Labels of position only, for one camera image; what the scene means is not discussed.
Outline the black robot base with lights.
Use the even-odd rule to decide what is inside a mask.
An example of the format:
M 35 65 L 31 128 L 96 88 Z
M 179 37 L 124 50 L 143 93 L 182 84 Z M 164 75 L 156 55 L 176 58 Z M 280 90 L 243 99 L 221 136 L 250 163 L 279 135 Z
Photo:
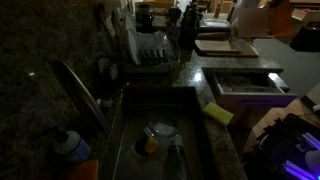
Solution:
M 314 147 L 303 139 L 305 133 L 320 138 L 318 127 L 292 113 L 264 128 L 252 150 L 243 154 L 248 180 L 299 180 L 285 170 L 285 162 L 308 169 L 305 154 Z

